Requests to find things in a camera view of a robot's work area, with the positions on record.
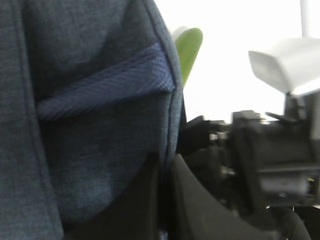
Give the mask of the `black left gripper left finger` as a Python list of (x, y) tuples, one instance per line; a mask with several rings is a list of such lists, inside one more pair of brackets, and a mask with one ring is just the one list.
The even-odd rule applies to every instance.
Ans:
[(149, 156), (165, 155), (158, 149), (63, 150), (59, 154), (62, 239), (68, 240), (72, 230), (113, 203)]

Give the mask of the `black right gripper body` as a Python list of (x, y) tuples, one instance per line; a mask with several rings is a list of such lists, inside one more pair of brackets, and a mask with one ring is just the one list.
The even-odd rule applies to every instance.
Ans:
[(285, 96), (284, 113), (242, 110), (231, 123), (183, 121), (178, 152), (224, 205), (241, 214), (320, 203), (320, 97)]

